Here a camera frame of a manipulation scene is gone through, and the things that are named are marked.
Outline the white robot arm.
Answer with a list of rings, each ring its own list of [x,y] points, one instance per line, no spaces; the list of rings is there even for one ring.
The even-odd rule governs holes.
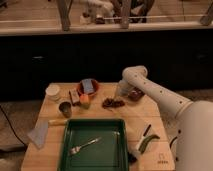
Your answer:
[[[116,96],[127,95],[134,87],[179,120],[176,171],[213,171],[213,102],[192,101],[147,79],[145,66],[122,71]]]

